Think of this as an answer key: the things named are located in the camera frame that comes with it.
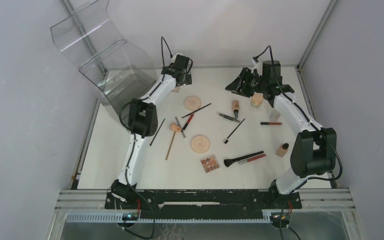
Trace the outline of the small square pink compact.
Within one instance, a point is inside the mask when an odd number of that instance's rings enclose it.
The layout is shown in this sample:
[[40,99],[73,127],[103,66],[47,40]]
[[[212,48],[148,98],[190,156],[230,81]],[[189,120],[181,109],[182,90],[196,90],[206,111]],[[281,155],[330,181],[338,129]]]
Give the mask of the small square pink compact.
[[176,86],[174,89],[172,89],[172,92],[178,93],[180,91],[180,86]]

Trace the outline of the clear acrylic makeup organizer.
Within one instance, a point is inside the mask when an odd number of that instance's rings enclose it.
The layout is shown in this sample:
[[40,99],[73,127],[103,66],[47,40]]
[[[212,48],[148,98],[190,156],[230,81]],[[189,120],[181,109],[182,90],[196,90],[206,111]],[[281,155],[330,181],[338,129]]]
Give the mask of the clear acrylic makeup organizer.
[[126,124],[133,99],[142,98],[156,84],[149,54],[124,38],[108,15],[109,1],[87,2],[50,27],[55,47],[86,78],[103,106],[111,106]]

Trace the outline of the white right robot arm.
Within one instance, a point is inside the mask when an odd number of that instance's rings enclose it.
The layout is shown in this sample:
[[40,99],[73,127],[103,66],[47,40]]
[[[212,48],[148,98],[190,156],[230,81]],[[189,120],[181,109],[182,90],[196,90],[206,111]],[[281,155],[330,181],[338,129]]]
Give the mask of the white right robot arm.
[[295,91],[282,83],[279,61],[256,62],[253,68],[244,67],[225,90],[243,97],[262,94],[270,106],[284,118],[295,134],[290,154],[290,168],[270,189],[269,203],[282,208],[289,201],[289,194],[302,187],[308,180],[323,180],[339,160],[336,151],[337,133],[325,128],[299,106]]

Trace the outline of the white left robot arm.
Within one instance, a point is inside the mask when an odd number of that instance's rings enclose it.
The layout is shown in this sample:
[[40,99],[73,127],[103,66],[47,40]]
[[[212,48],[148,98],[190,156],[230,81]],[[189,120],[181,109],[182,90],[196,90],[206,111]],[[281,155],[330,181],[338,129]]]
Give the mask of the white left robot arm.
[[190,71],[194,62],[191,58],[177,53],[171,63],[164,66],[156,83],[142,97],[133,98],[122,107],[128,108],[125,129],[130,134],[126,159],[120,174],[110,187],[111,194],[123,208],[133,207],[139,194],[136,193],[139,172],[142,171],[146,145],[158,130],[157,105],[176,87],[190,85]]

